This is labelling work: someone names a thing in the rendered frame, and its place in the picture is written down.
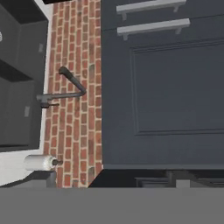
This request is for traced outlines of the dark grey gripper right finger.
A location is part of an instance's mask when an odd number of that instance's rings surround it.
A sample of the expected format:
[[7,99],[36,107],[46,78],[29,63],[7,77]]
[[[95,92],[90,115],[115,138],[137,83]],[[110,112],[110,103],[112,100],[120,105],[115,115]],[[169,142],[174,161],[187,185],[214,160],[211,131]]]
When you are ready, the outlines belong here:
[[189,171],[168,171],[168,185],[176,188],[224,188],[224,178],[199,178]]

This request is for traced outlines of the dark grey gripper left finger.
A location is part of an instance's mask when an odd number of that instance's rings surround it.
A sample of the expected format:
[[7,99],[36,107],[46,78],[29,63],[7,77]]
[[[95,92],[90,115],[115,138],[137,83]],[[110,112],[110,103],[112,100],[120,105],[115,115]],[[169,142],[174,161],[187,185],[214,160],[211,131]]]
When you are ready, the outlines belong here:
[[2,185],[2,188],[54,188],[56,186],[56,171],[34,171],[24,179]]

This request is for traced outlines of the dark blue panelled cabinet door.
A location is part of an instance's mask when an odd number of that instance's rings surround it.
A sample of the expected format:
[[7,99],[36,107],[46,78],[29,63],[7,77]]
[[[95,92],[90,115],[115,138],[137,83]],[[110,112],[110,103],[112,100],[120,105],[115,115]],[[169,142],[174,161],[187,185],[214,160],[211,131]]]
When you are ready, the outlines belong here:
[[101,35],[107,169],[224,169],[224,16]]

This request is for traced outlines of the dark blue plain cabinet door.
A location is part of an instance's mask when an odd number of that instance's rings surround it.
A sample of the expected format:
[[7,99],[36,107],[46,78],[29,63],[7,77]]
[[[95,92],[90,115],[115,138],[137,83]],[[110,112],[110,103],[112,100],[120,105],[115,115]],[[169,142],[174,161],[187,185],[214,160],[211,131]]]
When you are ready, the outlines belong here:
[[175,11],[173,7],[128,12],[126,19],[116,12],[118,5],[138,4],[152,0],[101,0],[101,28],[116,29],[126,25],[140,25],[181,18],[203,18],[224,15],[224,0],[186,0]]

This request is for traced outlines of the dark double-basin sink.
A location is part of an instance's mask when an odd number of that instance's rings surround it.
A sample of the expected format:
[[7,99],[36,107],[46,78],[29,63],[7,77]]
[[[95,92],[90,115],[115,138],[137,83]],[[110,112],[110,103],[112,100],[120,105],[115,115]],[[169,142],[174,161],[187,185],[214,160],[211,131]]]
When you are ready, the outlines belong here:
[[0,0],[0,152],[39,147],[47,33],[34,0]]

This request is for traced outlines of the dark grey sink tap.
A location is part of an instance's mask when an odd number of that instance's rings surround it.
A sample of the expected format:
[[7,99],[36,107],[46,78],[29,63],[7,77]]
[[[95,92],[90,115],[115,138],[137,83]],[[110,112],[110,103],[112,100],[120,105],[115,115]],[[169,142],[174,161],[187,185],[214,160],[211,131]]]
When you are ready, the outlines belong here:
[[66,98],[79,98],[87,93],[84,86],[73,76],[73,74],[65,67],[59,68],[59,74],[64,75],[79,91],[74,93],[64,94],[41,94],[37,96],[37,101],[42,109],[49,109],[51,106],[59,106],[58,103],[51,103],[55,99],[66,99]]

